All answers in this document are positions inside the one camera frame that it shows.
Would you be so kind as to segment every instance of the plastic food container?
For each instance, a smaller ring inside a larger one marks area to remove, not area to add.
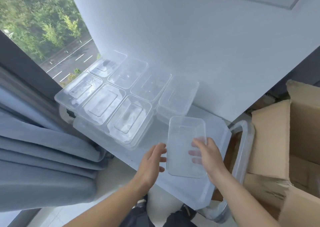
[[[109,76],[119,65],[127,58],[127,55],[117,51],[111,51],[106,54],[107,59],[99,59],[93,63],[88,71],[94,75],[105,78]]]
[[[110,75],[108,81],[120,88],[129,89],[146,70],[147,66],[148,63],[139,59],[126,59],[120,67]]]
[[[183,76],[174,76],[163,92],[159,106],[157,107],[157,118],[169,124],[173,116],[185,116],[196,96],[199,82],[190,81]]]
[[[148,67],[131,89],[131,93],[151,103],[158,102],[157,99],[161,96],[171,77],[171,73],[164,69]]]
[[[200,152],[192,146],[192,140],[198,138],[207,144],[206,123],[200,118],[174,116],[170,119],[167,141],[167,171],[171,175],[203,178],[207,173],[202,164],[195,164],[192,159],[201,160],[199,156],[191,156],[190,150]]]
[[[85,101],[100,85],[102,80],[84,72],[55,95],[54,99],[68,108],[74,110]]]
[[[108,123],[100,130],[113,137],[119,144],[129,150],[134,150],[148,127],[153,113],[149,102],[136,96],[128,95]]]
[[[102,125],[110,119],[125,95],[124,90],[109,83],[104,84],[75,112],[96,125]]]

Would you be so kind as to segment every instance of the cardboard box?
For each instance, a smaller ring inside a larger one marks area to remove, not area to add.
[[[320,226],[320,88],[287,82],[290,100],[252,113],[244,186],[281,209],[282,226]]]

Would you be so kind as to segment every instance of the person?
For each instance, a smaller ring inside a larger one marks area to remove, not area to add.
[[[191,150],[195,164],[202,164],[208,177],[227,201],[239,227],[280,227],[278,222],[251,196],[251,194],[226,169],[220,151],[213,139],[207,139],[207,145],[194,139],[192,144],[198,150]],[[143,156],[133,179],[105,200],[71,220],[64,227],[152,227],[147,216],[147,193],[154,185],[159,172],[164,168],[160,162],[166,162],[162,154],[167,152],[166,145],[159,143],[150,148]],[[172,213],[164,227],[195,227],[191,222],[195,211],[183,205]]]

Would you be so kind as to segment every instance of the white lane line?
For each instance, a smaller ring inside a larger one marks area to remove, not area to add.
[[[62,71],[61,72],[59,72],[57,75],[55,75],[54,77],[52,77],[53,79],[55,78],[55,77],[57,77],[60,73],[62,73]]]
[[[93,55],[91,55],[87,60],[85,60],[84,63],[85,63],[86,61],[88,61],[92,56],[93,56]]]
[[[60,82],[62,82],[66,77],[68,77],[70,75],[70,73],[68,74],[68,75],[66,75],[63,79],[61,79],[60,81],[59,81],[59,83]]]
[[[56,65],[54,65],[52,68],[50,68],[48,71],[46,71],[46,73],[48,73],[50,70],[52,70],[53,68],[55,68],[56,66],[58,66],[60,63],[62,63],[64,60],[66,60],[68,57],[70,57],[72,54],[74,54],[76,51],[78,51],[81,47],[83,47],[85,44],[87,44],[88,42],[92,41],[92,38],[90,40],[88,40],[86,43],[84,43],[82,46],[80,46],[77,50],[75,50],[73,53],[71,53],[69,56],[67,56],[66,58],[64,58],[61,62],[58,62]]]
[[[81,58],[83,55],[84,55],[84,53],[83,53],[80,57],[78,57],[76,60],[78,60],[79,58]]]

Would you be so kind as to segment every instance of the cardboard box flap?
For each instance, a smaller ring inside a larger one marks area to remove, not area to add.
[[[320,199],[291,186],[279,216],[282,227],[320,225]]]
[[[293,80],[286,85],[292,102],[320,107],[320,88]]]
[[[248,172],[289,180],[290,101],[252,112],[256,129]]]

